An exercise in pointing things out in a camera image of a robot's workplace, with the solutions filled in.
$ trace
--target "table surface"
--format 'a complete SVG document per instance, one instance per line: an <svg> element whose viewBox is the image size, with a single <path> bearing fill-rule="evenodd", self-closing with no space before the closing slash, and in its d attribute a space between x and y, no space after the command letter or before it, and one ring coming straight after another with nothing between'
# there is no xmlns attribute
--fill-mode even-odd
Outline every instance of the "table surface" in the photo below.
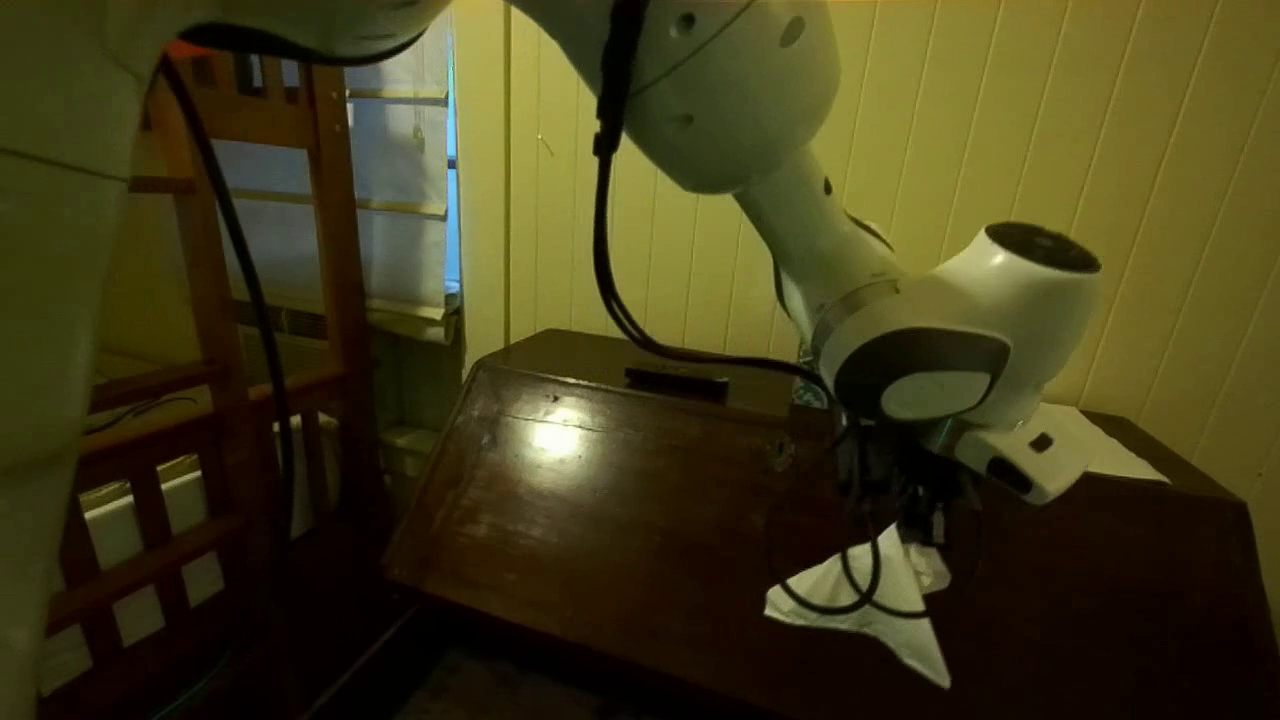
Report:
<svg viewBox="0 0 1280 720"><path fill-rule="evenodd" d="M955 687L886 646L761 616L762 514L819 450L788 382L728 400L623 389L637 350L544 331L484 365L389 552L389 576L647 681L767 715L1275 715L1275 638L1246 508L1122 418L1173 483L1085 474L1046 508L952 508L955 583L928 598ZM827 483L778 510L778 569L848 544Z"/></svg>

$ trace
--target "white paper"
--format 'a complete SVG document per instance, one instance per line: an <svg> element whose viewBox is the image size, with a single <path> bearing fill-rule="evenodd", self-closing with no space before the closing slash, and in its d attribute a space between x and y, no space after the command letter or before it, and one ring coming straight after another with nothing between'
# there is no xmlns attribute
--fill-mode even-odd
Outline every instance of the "white paper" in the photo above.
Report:
<svg viewBox="0 0 1280 720"><path fill-rule="evenodd" d="M923 591L918 591L914 569L904 552L897 522L886 522L875 544L880 544L875 598L886 608L923 608ZM851 576L858 583L869 583L872 548L869 544L848 548L848 562L851 562ZM788 576L788 583L810 603L851 603L851 587L848 587L836 554ZM884 616L880 608L858 608L858 610L844 610L844 616L815 616L815 610L800 608L784 587L767 587L762 616L778 619L778 623L800 623L800 629L869 633L884 646L890 646L897 658L914 666L923 681L952 687L952 672L949 672L949 658L937 643L928 616L898 619L898 616Z"/></svg>
<svg viewBox="0 0 1280 720"><path fill-rule="evenodd" d="M1146 459L1141 459L1131 448L1122 448L1114 437L1107 437L1105 429L1095 429L1080 407L1066 402L1043 402L1046 415L1055 415L1055 425L1066 425L1087 450L1087 471L1095 474L1110 474L1110 478L1164 478L1164 471L1157 471Z"/></svg>

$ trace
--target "wooden table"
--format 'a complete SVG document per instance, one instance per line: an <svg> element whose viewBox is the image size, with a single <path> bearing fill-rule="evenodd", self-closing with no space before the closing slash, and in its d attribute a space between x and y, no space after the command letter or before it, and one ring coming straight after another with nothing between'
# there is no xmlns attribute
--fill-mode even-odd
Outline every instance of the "wooden table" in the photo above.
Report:
<svg viewBox="0 0 1280 720"><path fill-rule="evenodd" d="M985 486L952 510L933 619L939 690L869 636L761 616L762 514L823 429L788 382L728 402L623 389L628 345L544 331L484 359L389 576L585 658L762 715L1275 715L1275 638L1246 508L1122 418L1173 483L1080 478L1050 508ZM827 483L778 521L784 573L848 521Z"/></svg>

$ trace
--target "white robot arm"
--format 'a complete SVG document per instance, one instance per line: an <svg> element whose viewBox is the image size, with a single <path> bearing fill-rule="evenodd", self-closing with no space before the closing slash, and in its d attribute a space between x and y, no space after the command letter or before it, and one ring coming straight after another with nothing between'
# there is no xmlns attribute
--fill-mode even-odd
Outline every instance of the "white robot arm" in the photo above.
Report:
<svg viewBox="0 0 1280 720"><path fill-rule="evenodd" d="M372 58L443 0L0 0L0 715L28 715L48 573L87 407L94 297L132 137L171 36ZM512 0L599 88L609 4ZM732 191L844 412L1046 501L1080 450L1037 415L1075 345L1095 258L991 223L928 274L848 221L809 150L836 93L819 0L650 0L628 137L689 191Z"/></svg>

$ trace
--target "wall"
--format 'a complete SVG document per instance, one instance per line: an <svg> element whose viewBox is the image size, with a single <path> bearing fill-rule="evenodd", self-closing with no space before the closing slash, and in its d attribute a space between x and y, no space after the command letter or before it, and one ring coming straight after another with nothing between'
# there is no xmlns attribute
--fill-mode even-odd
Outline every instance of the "wall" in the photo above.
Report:
<svg viewBox="0 0 1280 720"><path fill-rule="evenodd" d="M507 130L484 119L472 143L488 137L507 154L484 146L484 213L474 191L462 206L484 223L466 235L466 308L484 318L466 326L488 345L550 324L609 331L587 271L592 99L522 14L472 13L460 48L507 43L507 64L493 78L460 73L462 159L466 105L493 110L493 95L507 95ZM1085 238L1105 258L1099 308L1050 395L1141 418L1240 493L1280 608L1280 4L831 0L831 13L844 82L815 150L840 201L906 267L1004 216ZM612 223L620 287L655 335L792 350L762 246L728 201L684 197L628 146Z"/></svg>

